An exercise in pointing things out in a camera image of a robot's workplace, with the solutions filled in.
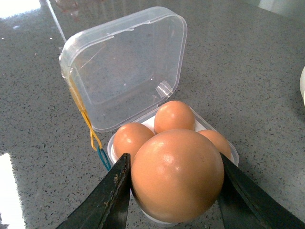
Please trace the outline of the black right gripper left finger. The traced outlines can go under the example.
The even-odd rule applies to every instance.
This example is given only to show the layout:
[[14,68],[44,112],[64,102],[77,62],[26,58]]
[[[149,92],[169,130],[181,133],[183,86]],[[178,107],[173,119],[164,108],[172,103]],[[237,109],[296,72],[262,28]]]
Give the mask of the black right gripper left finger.
[[131,189],[131,156],[123,154],[93,192],[57,228],[126,228]]

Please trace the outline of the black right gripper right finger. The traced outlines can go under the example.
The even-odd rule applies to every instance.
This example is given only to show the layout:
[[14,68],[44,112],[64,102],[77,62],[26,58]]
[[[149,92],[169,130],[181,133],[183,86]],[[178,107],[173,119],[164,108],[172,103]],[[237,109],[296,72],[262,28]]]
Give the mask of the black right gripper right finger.
[[303,229],[305,223],[262,190],[225,155],[218,205],[226,229]]

